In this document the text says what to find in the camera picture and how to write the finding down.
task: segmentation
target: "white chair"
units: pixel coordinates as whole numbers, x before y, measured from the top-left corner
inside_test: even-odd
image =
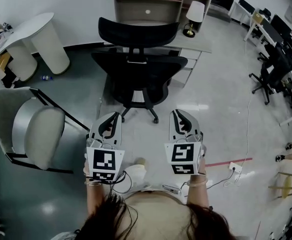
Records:
[[[39,89],[0,89],[0,146],[3,152],[15,165],[73,173],[50,168],[64,131],[65,116],[89,131]]]

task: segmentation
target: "shoe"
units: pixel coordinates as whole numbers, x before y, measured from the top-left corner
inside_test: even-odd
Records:
[[[282,161],[282,160],[284,160],[285,159],[285,156],[284,155],[276,155],[276,157],[275,157],[275,161],[276,162],[280,162],[280,161]]]
[[[291,142],[288,142],[286,144],[286,147],[285,147],[286,150],[291,150],[292,149],[292,143]]]

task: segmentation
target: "gray chair seat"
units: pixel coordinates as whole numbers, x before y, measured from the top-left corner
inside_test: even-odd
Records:
[[[24,139],[25,154],[40,169],[50,167],[64,125],[65,114],[58,107],[45,106],[31,118]]]

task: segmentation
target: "chair headrest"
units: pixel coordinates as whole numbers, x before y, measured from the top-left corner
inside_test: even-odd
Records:
[[[174,40],[179,23],[158,26],[135,26],[117,23],[103,17],[98,21],[100,37],[114,45],[132,48],[151,48]]]

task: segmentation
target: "gray floor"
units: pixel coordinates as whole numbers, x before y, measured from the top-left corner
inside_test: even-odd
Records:
[[[137,157],[145,158],[146,179],[151,184],[169,182],[180,186],[187,180],[172,174],[165,157],[169,114],[175,108],[198,119],[207,146],[207,164],[243,159],[248,150],[249,105],[247,157],[253,159],[244,164],[238,182],[234,175],[228,186],[211,188],[209,201],[215,211],[227,218],[235,235],[254,239],[259,228],[257,240],[267,239],[270,232],[277,238],[289,217],[292,196],[276,198],[280,192],[270,191],[268,186],[283,182],[278,171],[292,173],[292,161],[275,163],[275,156],[292,141],[292,123],[279,126],[292,115],[292,110],[282,93],[271,95],[268,106],[264,105],[261,91],[250,94],[256,83],[248,72],[259,74],[261,63],[257,61],[256,47],[249,42],[245,46],[245,28],[208,16],[202,31],[212,40],[213,53],[201,55],[185,88],[172,82],[168,98],[154,108],[159,124],[153,124],[145,109],[132,109],[125,117],[123,164],[132,163]],[[98,116],[106,74],[95,65],[89,51],[68,54],[72,65],[65,74],[55,76],[53,81],[41,81],[41,75],[50,74],[41,62],[37,74],[27,84],[40,88],[90,127]],[[121,104],[105,98],[100,115],[122,110]],[[85,134],[72,123],[67,124],[54,161],[59,168],[73,169],[74,175],[12,165],[0,150],[0,214],[7,239],[49,240],[60,232],[79,228],[85,221]],[[226,165],[208,167],[206,171],[208,187],[230,175]]]

